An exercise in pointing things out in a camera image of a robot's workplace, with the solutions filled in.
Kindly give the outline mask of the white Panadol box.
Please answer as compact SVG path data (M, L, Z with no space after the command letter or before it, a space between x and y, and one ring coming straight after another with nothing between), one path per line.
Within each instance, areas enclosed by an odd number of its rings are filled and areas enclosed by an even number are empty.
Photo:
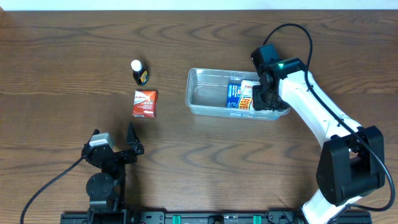
M260 85L260 83L258 81L243 80L241 82L241 95L247 96L247 97L252 97L253 86L258 86L258 85Z

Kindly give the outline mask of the blue Kool Fever box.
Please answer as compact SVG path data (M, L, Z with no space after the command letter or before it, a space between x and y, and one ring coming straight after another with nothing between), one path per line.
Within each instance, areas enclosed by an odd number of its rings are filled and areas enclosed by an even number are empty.
M228 85L226 107L239 110L253 110L252 97L241 95L241 85L230 83Z

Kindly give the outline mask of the red medicine box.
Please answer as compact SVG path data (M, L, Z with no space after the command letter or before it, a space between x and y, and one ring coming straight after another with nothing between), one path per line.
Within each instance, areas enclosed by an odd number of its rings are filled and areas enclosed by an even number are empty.
M136 90L132 115L136 118L155 118L158 92L155 90Z

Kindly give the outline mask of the dark bottle white cap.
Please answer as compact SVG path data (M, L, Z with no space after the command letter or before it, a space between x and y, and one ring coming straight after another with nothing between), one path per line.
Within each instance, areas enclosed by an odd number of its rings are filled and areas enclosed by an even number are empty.
M131 62L132 75L138 85L145 85L149 80L149 72L140 60Z

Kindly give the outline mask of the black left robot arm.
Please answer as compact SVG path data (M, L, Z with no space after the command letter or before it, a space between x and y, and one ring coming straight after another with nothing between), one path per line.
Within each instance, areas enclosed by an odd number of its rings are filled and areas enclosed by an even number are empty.
M101 170L92 175L86 184L86 192L90 198L88 223L134 221L125 202L126 165L137 162L137 156L144 153L144 147L132 123L129 123L126 141L129 148L115 152L111 136L96 129L83 146L82 157Z

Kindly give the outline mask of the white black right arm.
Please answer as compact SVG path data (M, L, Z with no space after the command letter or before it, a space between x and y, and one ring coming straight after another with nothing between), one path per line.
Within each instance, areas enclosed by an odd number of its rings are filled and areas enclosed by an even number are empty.
M320 89L299 58L282 60L272 44L251 60L259 76L252 88L256 111L293 108L321 147L318 190L301 208L298 221L332 223L359 199L384 186L384 138L375 126L362 127Z

